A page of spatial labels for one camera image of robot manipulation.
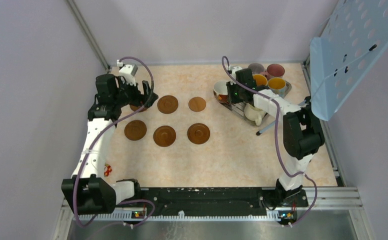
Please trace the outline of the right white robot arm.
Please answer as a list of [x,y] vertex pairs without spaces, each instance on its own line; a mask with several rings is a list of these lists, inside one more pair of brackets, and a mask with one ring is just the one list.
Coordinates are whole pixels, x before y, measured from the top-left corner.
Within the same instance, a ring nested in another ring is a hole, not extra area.
[[302,190],[308,164],[324,144],[319,119],[311,111],[311,103],[292,104],[266,86],[257,86],[252,71],[244,68],[227,71],[230,103],[252,103],[275,118],[274,138],[278,161],[283,173],[275,190],[264,197],[274,208],[288,206]]

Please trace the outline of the light wooden coaster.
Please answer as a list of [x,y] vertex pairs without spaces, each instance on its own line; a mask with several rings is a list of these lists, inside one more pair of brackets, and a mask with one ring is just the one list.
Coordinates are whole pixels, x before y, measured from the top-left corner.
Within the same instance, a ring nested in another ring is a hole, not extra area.
[[189,100],[188,107],[193,112],[201,112],[206,108],[206,100],[202,97],[196,96]]

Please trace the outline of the light blue music stand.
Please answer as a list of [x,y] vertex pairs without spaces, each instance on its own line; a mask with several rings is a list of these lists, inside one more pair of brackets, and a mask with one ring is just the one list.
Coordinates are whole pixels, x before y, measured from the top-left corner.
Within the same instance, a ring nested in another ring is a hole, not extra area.
[[310,41],[312,111],[328,121],[388,47],[388,0],[340,0]]

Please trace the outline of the dark wooden coaster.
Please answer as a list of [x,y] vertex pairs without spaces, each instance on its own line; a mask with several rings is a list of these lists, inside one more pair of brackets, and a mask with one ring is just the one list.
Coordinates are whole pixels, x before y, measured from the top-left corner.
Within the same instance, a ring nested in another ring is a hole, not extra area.
[[146,124],[141,120],[133,120],[124,128],[125,137],[131,141],[142,139],[147,132]]
[[[134,105],[129,105],[129,107],[130,107],[130,109],[131,109],[133,112],[135,112],[135,111],[137,111],[139,108],[141,108],[141,106],[134,106]],[[147,109],[148,109],[147,107],[144,107],[143,109],[140,110],[140,113],[146,111]]]
[[154,131],[153,140],[160,147],[169,147],[176,140],[176,131],[168,125],[160,126]]
[[203,123],[192,124],[187,130],[187,137],[193,144],[204,144],[210,138],[210,129]]
[[165,95],[157,102],[158,110],[163,114],[171,114],[177,110],[179,102],[173,95]]

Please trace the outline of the white and brown cup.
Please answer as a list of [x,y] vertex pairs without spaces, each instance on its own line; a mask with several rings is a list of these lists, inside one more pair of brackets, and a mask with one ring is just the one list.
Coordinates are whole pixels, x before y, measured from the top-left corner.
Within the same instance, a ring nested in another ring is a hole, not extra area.
[[229,103],[227,83],[228,81],[220,80],[213,86],[214,97],[221,104]]

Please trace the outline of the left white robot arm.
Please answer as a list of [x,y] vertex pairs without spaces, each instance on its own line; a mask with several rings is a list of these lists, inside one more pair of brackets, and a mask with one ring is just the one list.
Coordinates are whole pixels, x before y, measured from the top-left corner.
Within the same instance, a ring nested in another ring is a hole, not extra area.
[[126,105],[150,107],[158,98],[154,82],[143,81],[143,91],[128,77],[107,73],[96,77],[97,93],[88,111],[87,135],[80,159],[70,178],[61,184],[62,192],[73,213],[97,215],[112,213],[122,201],[131,207],[140,204],[142,193],[135,179],[107,183],[105,158],[111,138]]

